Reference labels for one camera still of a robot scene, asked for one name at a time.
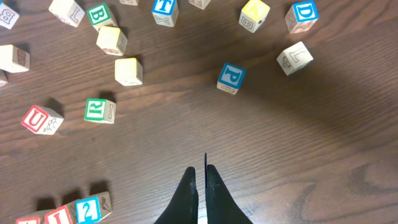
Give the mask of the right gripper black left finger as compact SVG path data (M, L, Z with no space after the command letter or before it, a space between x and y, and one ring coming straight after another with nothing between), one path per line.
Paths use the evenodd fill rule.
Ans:
M187 167L176 191L155 224L197 224L198 191L195 168Z

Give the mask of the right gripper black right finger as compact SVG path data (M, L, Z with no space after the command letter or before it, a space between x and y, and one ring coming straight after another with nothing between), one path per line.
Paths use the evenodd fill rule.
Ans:
M237 206L216 167L205 154L205 198L208 224L252 224Z

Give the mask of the blue 2 block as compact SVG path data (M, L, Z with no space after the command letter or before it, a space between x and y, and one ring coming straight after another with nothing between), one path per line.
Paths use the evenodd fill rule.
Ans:
M77 200L74 206L78 224L98 223L109 216L113 211L111 197L108 191Z

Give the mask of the red A block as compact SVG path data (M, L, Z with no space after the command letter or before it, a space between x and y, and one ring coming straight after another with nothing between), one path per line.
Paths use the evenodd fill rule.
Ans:
M15 221L15 224L45 224L44 215L52 210L41 210L24 215Z

